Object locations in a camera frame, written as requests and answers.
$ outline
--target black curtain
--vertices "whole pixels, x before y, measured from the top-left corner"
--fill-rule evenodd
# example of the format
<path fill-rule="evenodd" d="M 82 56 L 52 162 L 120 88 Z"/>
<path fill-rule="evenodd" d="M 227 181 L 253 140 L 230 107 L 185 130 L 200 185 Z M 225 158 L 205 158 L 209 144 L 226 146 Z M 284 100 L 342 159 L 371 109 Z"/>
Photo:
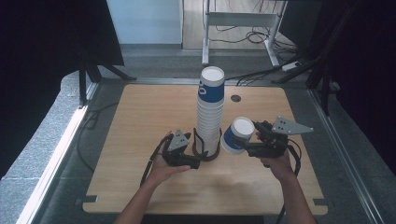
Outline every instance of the black curtain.
<path fill-rule="evenodd" d="M 331 57 L 347 113 L 396 174 L 396 13 L 392 1 L 360 1 Z"/>
<path fill-rule="evenodd" d="M 106 0 L 0 3 L 0 176 L 48 113 L 82 55 L 123 65 Z"/>

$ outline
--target stacked paper cups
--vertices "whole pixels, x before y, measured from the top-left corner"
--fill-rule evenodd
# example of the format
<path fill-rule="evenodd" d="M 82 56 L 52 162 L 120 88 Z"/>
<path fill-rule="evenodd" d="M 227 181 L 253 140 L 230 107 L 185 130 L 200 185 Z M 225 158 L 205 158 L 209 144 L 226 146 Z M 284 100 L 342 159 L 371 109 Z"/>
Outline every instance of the stacked paper cups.
<path fill-rule="evenodd" d="M 214 66 L 202 71 L 197 100 L 196 152 L 216 157 L 220 138 L 220 124 L 224 104 L 224 72 Z"/>

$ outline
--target gray floor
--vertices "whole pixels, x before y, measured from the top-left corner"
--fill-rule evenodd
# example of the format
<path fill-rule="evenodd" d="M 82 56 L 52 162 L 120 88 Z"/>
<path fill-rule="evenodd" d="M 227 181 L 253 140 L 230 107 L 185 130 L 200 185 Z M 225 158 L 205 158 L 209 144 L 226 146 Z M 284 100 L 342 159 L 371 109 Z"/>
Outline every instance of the gray floor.
<path fill-rule="evenodd" d="M 125 67 L 120 70 L 138 77 L 137 82 L 192 83 L 200 76 L 201 52 L 181 50 L 180 46 L 122 46 Z M 210 65 L 223 68 L 227 77 L 236 77 L 271 67 L 265 51 L 211 51 Z M 51 183 L 34 223 L 110 223 L 117 214 L 87 214 L 81 209 L 85 193 L 100 156 L 106 134 L 117 108 L 122 88 L 129 82 L 101 68 L 104 76 L 90 101 L 87 116 L 101 111 L 95 120 L 79 129 Z M 311 93 L 304 87 L 308 74 L 303 74 L 284 88 L 297 122 L 315 128 L 303 134 L 304 143 L 322 188 L 329 213 L 317 217 L 319 223 L 374 223 L 367 216 L 360 189 L 354 185 L 348 167 L 339 152 L 323 117 L 314 104 Z M 270 80 L 283 77 L 277 72 L 250 85 L 274 86 Z M 32 141 L 0 182 L 0 223 L 15 223 L 28 201 L 39 177 L 43 174 L 53 149 L 56 148 L 74 111 L 78 108 L 78 74 L 66 77 L 61 93 Z M 383 223 L 396 223 L 396 178 L 382 162 L 368 139 L 330 97 L 330 119 L 343 149 L 372 197 Z M 265 223 L 275 223 L 276 216 L 264 217 Z M 157 217 L 147 216 L 147 223 L 262 223 L 262 217 Z"/>

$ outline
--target hand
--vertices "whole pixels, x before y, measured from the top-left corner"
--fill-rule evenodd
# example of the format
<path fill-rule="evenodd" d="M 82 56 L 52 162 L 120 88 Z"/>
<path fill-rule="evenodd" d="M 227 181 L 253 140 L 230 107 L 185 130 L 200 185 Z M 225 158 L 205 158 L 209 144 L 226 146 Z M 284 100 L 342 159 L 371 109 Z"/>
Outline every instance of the hand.
<path fill-rule="evenodd" d="M 171 177 L 172 174 L 181 173 L 190 170 L 189 165 L 175 166 L 175 167 L 169 166 L 168 163 L 166 163 L 166 161 L 162 157 L 164 145 L 165 144 L 161 146 L 158 155 L 155 157 L 155 160 L 151 167 L 151 171 L 146 180 L 153 183 L 156 186 L 160 185 L 163 181 L 167 180 L 169 177 Z"/>
<path fill-rule="evenodd" d="M 274 177 L 279 181 L 287 179 L 290 175 L 294 175 L 291 168 L 289 151 L 285 150 L 283 156 L 278 158 L 259 158 L 263 165 L 269 166 Z"/>

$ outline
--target metal frame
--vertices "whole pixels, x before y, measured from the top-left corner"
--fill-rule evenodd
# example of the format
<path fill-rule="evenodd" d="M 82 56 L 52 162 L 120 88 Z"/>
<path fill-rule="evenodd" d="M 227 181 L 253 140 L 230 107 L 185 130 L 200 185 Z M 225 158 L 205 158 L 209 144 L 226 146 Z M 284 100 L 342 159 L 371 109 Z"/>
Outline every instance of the metal frame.
<path fill-rule="evenodd" d="M 276 14 L 210 12 L 210 0 L 206 0 L 204 15 L 205 36 L 202 46 L 202 65 L 209 64 L 209 26 L 260 26 L 271 27 L 270 37 L 264 41 L 273 67 L 279 66 L 273 45 L 287 1 L 282 1 Z"/>

